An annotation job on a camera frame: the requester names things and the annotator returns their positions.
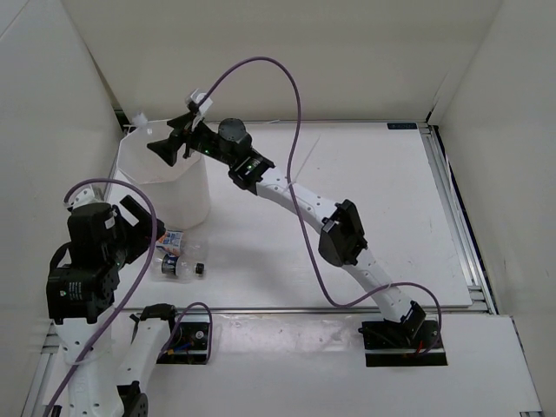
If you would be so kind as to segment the black cap dark label bottle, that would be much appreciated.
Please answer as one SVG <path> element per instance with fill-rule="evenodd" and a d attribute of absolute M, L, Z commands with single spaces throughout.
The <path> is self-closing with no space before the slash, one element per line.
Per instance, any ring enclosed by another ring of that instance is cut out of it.
<path fill-rule="evenodd" d="M 162 281 L 194 281 L 205 274 L 205 264 L 178 255 L 163 254 L 150 264 L 152 274 Z"/>

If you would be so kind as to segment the clear plastic bottle no label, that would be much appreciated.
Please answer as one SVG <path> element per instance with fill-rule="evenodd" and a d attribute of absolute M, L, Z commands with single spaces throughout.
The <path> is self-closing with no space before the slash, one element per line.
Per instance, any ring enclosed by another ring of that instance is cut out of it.
<path fill-rule="evenodd" d="M 123 128 L 129 133 L 136 129 L 144 129 L 149 125 L 149 119 L 143 112 L 135 114 L 130 121 L 123 124 Z"/>

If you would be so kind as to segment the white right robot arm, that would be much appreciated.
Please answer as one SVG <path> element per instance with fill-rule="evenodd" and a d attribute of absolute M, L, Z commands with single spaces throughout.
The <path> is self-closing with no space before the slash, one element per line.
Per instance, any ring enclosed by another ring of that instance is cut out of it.
<path fill-rule="evenodd" d="M 381 311 L 387 338 L 408 348 L 421 337 L 425 312 L 406 295 L 369 250 L 356 205 L 334 202 L 293 184 L 268 158 L 257 152 L 244 123 L 235 118 L 220 122 L 217 131 L 186 114 L 169 121 L 169 136 L 147 147 L 169 166 L 178 152 L 197 152 L 228 166 L 228 176 L 242 190 L 269 200 L 298 215 L 303 229 L 319 235 L 318 252 L 330 265 L 350 274 Z"/>

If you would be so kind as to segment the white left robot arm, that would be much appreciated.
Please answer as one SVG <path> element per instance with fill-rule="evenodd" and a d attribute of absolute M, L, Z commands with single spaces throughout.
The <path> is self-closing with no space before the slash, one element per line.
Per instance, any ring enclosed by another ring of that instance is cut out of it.
<path fill-rule="evenodd" d="M 119 315 L 115 292 L 121 269 L 153 255 L 164 223 L 126 195 L 117 205 L 103 200 L 96 184 L 72 189 L 69 242 L 52 256 L 46 285 L 50 319 L 61 340 L 66 375 L 45 413 L 48 416 L 146 416 L 149 377 L 164 348 L 182 338 L 176 309 L 147 306 L 132 319 L 132 342 L 123 361 L 113 354 L 111 325 Z"/>

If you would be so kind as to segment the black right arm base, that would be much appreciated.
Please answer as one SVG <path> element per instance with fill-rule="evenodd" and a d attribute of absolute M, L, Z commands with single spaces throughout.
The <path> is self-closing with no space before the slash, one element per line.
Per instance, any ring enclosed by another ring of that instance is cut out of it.
<path fill-rule="evenodd" d="M 444 367 L 446 350 L 438 322 L 425 320 L 415 337 L 394 332 L 386 321 L 364 321 L 358 332 L 363 339 L 366 367 Z"/>

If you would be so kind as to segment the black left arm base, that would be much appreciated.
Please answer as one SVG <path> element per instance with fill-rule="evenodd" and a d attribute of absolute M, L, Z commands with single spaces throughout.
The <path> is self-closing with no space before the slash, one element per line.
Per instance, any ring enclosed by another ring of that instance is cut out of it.
<path fill-rule="evenodd" d="M 171 342 L 156 363 L 165 365 L 208 365 L 213 347 L 212 314 L 181 318 Z"/>

